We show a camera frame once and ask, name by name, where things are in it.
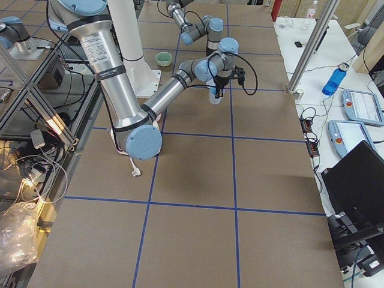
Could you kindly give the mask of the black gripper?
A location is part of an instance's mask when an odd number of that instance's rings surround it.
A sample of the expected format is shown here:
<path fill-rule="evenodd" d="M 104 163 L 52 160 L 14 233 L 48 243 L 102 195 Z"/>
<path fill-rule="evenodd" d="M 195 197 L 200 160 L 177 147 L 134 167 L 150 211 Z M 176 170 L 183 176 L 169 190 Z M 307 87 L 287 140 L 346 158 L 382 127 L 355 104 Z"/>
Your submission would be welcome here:
<path fill-rule="evenodd" d="M 214 76 L 213 81 L 215 83 L 215 98 L 224 97 L 224 87 L 229 84 L 232 78 L 232 69 L 223 70 Z"/>

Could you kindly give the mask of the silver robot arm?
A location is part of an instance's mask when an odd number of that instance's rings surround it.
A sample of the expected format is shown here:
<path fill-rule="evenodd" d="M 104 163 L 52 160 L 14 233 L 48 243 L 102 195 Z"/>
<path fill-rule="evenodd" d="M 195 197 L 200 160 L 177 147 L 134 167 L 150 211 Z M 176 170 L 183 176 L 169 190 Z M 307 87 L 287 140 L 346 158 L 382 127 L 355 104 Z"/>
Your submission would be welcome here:
<path fill-rule="evenodd" d="M 186 46 L 191 45 L 195 41 L 206 36 L 206 56 L 216 51 L 222 39 L 222 32 L 224 29 L 224 21 L 221 18 L 206 15 L 200 17 L 194 11 L 184 12 L 184 8 L 193 1 L 166 1 L 166 13 L 164 14 L 159 8 L 159 1 L 157 1 L 158 12 L 168 18 L 171 18 L 177 24 L 180 30 L 180 38 Z M 198 23 L 192 23 L 187 19 L 187 14 L 192 13 L 199 19 Z"/>
<path fill-rule="evenodd" d="M 162 146 L 155 120 L 193 80 L 215 83 L 212 100 L 218 103 L 223 88 L 234 77 L 234 58 L 239 44 L 222 37 L 219 18 L 205 16 L 190 23 L 183 11 L 187 1 L 167 1 L 167 14 L 189 45 L 206 37 L 206 56 L 184 61 L 170 79 L 159 86 L 159 71 L 143 57 L 134 5 L 131 1 L 49 1 L 47 14 L 55 30 L 76 37 L 94 77 L 105 92 L 116 120 L 112 125 L 115 144 L 137 160 L 156 156 Z"/>

